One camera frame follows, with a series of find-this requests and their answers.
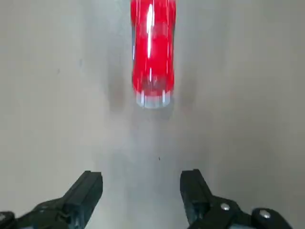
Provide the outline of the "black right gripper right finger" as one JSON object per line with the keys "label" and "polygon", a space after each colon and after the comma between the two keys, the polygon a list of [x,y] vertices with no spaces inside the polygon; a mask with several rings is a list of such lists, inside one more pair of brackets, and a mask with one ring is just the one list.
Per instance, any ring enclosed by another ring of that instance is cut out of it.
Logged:
{"label": "black right gripper right finger", "polygon": [[190,229],[291,229],[277,211],[255,208],[251,214],[230,199],[212,194],[200,170],[182,171],[180,193]]}

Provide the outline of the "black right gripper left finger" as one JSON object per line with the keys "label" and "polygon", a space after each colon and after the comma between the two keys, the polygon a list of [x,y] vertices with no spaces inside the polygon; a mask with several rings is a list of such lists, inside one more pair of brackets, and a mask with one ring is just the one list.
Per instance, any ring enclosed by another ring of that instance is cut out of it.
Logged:
{"label": "black right gripper left finger", "polygon": [[18,218],[12,211],[2,211],[0,227],[2,229],[84,229],[102,192],[102,173],[84,171],[60,198],[42,202]]}

